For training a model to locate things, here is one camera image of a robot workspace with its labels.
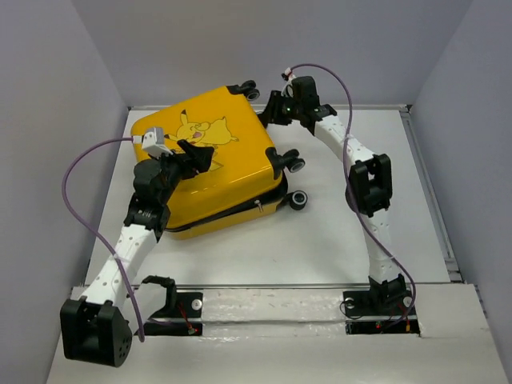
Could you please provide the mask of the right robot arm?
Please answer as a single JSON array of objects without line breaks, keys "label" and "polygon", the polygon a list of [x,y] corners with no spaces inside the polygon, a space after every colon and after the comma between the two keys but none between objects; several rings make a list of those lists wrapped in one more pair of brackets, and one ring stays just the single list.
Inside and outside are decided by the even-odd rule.
[{"label": "right robot arm", "polygon": [[390,252],[388,209],[393,195],[391,160],[376,154],[350,133],[335,109],[321,104],[311,76],[284,75],[286,85],[274,91],[263,112],[264,125],[297,121],[342,162],[346,200],[362,225],[369,258],[369,287],[344,292],[342,305],[350,319],[395,316],[410,296],[404,273]]}]

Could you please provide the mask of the yellow hard-shell suitcase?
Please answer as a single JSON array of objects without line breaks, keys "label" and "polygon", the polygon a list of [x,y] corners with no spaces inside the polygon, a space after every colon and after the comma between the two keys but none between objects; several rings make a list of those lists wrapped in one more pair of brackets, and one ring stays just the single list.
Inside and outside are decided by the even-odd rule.
[{"label": "yellow hard-shell suitcase", "polygon": [[251,102],[255,81],[221,86],[140,118],[131,127],[137,196],[162,214],[160,232],[188,239],[261,218],[308,196],[286,173],[305,161],[280,154]]}]

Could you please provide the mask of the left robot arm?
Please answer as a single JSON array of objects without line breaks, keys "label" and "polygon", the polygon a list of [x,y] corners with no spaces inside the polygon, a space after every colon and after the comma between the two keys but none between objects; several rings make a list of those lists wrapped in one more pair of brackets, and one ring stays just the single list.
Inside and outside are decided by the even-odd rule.
[{"label": "left robot arm", "polygon": [[159,243],[170,218],[168,202],[181,181],[209,170],[214,148],[195,146],[181,139],[179,152],[145,140],[149,157],[134,166],[134,192],[118,241],[111,245],[97,237],[110,252],[95,280],[78,299],[60,309],[65,358],[120,367],[132,341],[146,338],[144,325],[153,313],[172,314],[177,306],[171,278],[149,276],[139,289],[132,287],[143,261]]}]

